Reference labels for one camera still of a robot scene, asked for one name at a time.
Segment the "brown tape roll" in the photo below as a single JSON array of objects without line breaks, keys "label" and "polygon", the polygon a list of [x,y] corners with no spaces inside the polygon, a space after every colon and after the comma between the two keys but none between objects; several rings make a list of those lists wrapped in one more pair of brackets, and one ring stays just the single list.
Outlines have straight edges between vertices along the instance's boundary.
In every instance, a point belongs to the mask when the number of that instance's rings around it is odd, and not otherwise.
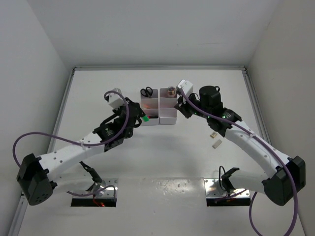
[{"label": "brown tape roll", "polygon": [[176,97],[176,88],[175,87],[173,87],[173,86],[169,86],[168,88],[167,88],[167,97],[168,98],[174,98],[174,97]]}]

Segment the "black handled scissors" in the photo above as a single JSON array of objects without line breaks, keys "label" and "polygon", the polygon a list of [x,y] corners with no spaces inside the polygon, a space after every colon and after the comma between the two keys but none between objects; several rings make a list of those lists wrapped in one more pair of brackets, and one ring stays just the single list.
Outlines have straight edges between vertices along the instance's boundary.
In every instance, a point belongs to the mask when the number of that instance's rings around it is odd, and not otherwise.
[{"label": "black handled scissors", "polygon": [[142,88],[142,89],[140,90],[140,94],[141,94],[143,97],[151,98],[152,95],[153,95],[153,89],[152,89],[151,87]]}]

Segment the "beige eraser block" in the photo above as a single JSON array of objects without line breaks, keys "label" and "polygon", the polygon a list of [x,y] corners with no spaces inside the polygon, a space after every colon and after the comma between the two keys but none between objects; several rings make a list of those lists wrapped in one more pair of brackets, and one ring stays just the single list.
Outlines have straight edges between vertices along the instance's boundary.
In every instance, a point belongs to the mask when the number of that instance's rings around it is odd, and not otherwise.
[{"label": "beige eraser block", "polygon": [[212,145],[213,149],[217,149],[222,144],[222,140],[218,139],[215,141],[215,143]]}]

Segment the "green black highlighter marker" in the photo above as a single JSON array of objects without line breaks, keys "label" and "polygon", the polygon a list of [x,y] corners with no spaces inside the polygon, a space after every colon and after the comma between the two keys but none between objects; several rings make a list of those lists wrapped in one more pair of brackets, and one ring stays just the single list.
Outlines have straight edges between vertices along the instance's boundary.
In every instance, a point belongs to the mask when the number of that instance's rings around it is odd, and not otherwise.
[{"label": "green black highlighter marker", "polygon": [[142,117],[142,120],[143,120],[144,122],[148,122],[148,121],[149,121],[149,118],[148,118],[147,116],[143,116],[143,117]]}]

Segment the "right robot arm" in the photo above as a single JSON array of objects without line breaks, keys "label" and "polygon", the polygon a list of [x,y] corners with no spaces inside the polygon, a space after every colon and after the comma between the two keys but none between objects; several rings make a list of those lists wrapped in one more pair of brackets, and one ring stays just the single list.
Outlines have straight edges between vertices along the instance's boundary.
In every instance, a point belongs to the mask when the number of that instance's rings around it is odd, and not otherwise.
[{"label": "right robot arm", "polygon": [[176,92],[179,96],[176,110],[186,118],[196,115],[206,119],[211,129],[237,145],[263,169],[255,174],[231,168],[220,177],[225,192],[245,188],[263,193],[273,203],[284,206],[305,187],[305,161],[275,150],[256,135],[236,112],[223,106],[218,86],[203,86],[196,96],[193,85],[183,81]]}]

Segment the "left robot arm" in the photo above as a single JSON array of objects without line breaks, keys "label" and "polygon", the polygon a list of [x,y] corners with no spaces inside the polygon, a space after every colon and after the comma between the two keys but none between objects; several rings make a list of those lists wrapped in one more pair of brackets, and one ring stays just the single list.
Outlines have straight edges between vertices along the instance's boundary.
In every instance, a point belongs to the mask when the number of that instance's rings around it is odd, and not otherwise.
[{"label": "left robot arm", "polygon": [[36,157],[32,153],[25,156],[17,181],[29,205],[36,206],[51,197],[54,189],[61,186],[57,181],[62,178],[62,173],[77,163],[93,181],[84,196],[95,196],[104,191],[102,178],[83,161],[121,145],[124,139],[133,136],[135,128],[148,120],[140,104],[126,97],[121,106],[114,107],[112,116],[80,141],[70,141],[68,146],[42,156]]}]

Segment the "white left organizer box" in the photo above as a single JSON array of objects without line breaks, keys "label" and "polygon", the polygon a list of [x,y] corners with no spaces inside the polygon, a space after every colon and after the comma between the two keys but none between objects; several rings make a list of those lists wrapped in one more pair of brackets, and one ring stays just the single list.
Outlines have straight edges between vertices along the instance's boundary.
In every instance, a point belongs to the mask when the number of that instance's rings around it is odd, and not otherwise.
[{"label": "white left organizer box", "polygon": [[151,87],[140,90],[140,106],[146,117],[142,126],[159,124],[159,99],[158,90]]}]

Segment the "white organizer box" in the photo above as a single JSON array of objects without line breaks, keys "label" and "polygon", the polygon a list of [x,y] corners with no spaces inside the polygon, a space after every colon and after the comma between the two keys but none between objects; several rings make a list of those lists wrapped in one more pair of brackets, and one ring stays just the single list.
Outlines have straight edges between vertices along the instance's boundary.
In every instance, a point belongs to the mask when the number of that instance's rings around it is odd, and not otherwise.
[{"label": "white organizer box", "polygon": [[151,87],[140,90],[140,106],[146,117],[142,126],[159,124],[159,99],[158,90]]},{"label": "white organizer box", "polygon": [[159,123],[162,125],[175,125],[177,121],[177,110],[174,106],[177,104],[177,96],[167,97],[167,88],[161,88],[159,91]]}]

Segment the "white right organizer box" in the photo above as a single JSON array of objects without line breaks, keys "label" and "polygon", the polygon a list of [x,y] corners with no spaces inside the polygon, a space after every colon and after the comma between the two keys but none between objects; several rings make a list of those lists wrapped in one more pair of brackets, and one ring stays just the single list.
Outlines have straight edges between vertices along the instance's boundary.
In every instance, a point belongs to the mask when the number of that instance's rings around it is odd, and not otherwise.
[{"label": "white right organizer box", "polygon": [[159,123],[162,125],[175,125],[177,121],[177,110],[174,106],[177,104],[177,96],[167,97],[167,88],[161,88],[159,91]]}]

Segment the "aluminium table frame rail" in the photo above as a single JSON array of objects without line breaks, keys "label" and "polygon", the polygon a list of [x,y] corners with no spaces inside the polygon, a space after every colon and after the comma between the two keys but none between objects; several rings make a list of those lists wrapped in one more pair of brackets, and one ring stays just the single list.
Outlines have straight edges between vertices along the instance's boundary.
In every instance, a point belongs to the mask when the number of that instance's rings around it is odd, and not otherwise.
[{"label": "aluminium table frame rail", "polygon": [[[225,106],[258,134],[261,116],[243,67],[81,67],[72,73],[54,134],[77,140],[108,117],[103,94],[120,88],[134,101],[140,89],[189,80],[198,91],[218,85]],[[246,206],[206,205],[204,178],[219,165],[259,171],[259,166],[225,140],[213,148],[205,120],[178,115],[175,125],[144,126],[121,146],[88,160],[105,177],[118,180],[115,207],[72,207],[72,197],[55,193],[44,203],[19,203],[12,236],[252,236]]]}]

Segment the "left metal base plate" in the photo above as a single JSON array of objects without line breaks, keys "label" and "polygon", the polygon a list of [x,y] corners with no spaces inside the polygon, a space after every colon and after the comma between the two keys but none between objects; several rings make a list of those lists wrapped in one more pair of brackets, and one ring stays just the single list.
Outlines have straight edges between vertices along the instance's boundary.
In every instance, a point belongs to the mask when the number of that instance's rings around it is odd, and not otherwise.
[{"label": "left metal base plate", "polygon": [[115,199],[118,192],[118,179],[105,178],[101,183],[94,183],[87,192],[97,198]]}]

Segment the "metal base plate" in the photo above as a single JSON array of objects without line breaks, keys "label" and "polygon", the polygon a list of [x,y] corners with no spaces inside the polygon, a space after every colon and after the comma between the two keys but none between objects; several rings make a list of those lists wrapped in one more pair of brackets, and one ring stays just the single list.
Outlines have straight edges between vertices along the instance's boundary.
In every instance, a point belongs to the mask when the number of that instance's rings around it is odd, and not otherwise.
[{"label": "metal base plate", "polygon": [[250,199],[250,192],[244,188],[232,190],[230,193],[222,190],[219,185],[218,178],[205,178],[204,180],[204,189],[205,196],[207,200],[216,200],[216,199],[227,199],[237,198],[237,199]]},{"label": "metal base plate", "polygon": [[94,183],[87,192],[97,198],[115,199],[118,192],[118,179],[105,178],[101,183]]}]

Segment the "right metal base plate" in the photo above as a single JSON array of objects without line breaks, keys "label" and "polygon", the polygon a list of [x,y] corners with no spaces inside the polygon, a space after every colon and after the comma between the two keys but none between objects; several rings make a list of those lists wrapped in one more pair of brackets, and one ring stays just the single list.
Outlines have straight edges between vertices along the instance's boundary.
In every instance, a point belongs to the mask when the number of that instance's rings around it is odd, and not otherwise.
[{"label": "right metal base plate", "polygon": [[207,200],[216,200],[216,199],[227,199],[237,198],[237,199],[250,199],[250,192],[244,188],[232,190],[230,193],[222,190],[219,185],[218,178],[205,178],[204,180],[204,189],[205,196]]}]

